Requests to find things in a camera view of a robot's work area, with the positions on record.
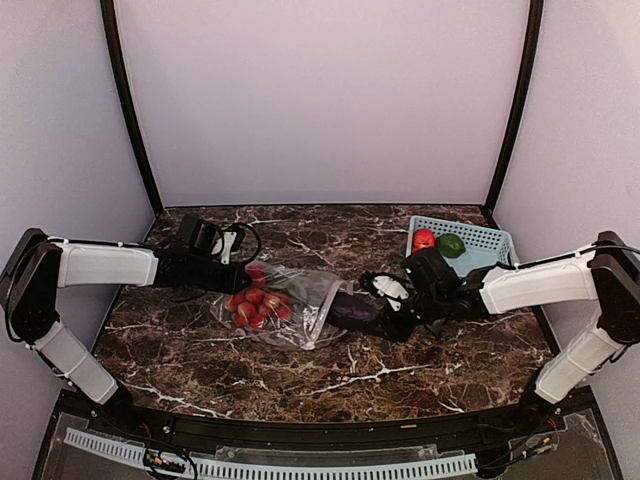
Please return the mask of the purple fake eggplant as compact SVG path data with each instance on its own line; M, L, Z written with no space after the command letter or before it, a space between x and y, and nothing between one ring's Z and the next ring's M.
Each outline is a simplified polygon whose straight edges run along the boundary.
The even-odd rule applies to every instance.
M353 332L370 330L376 321L378 310L361 298L338 292L326 316L326 322L334 327Z

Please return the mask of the clear zip top bag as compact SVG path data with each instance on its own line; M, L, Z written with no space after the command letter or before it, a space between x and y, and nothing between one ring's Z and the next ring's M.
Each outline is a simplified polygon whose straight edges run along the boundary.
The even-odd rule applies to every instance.
M269 311L262 303L256 306L257 315L243 328L234 324L237 305L245 302L244 290L237 294L219 294L210 301L212 317L237 338L249 338L284 349L310 351L326 347L342 337L346 331L326 322L332 301L338 292L351 294L353 284L337 275L317 270L288 268L264 262L253 262L264 269L267 285L264 291L286 294L287 306Z

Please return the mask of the green fake avocado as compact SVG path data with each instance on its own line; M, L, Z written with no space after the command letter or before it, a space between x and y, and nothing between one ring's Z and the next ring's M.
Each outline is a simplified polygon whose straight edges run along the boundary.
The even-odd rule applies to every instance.
M436 248L445 258L455 259L466 252L462 239L452 233L442 234L436 238Z

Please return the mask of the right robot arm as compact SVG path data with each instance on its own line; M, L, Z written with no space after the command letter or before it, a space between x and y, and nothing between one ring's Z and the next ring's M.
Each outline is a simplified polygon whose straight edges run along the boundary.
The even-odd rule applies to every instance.
M562 401L605 362L639 342L639 251L605 231L574 251L519 265L495 264L459 276L434 248L407 257L401 279L378 273L371 292L386 300L378 322L391 341L406 341L418 325L482 318L532 306L595 301L598 312L532 378L510 413L521 434L534 432Z

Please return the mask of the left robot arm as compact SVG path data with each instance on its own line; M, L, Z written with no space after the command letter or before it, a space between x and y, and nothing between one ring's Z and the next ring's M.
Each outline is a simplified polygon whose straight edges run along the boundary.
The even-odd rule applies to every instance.
M193 216L161 246L66 239L27 229L1 272L1 308L9 339L23 343L90 401L120 436L141 427L131 395L63 324L56 309L59 290L86 285L152 288L190 287L237 294L251 284L248 260L235 260L255 229L226 228Z

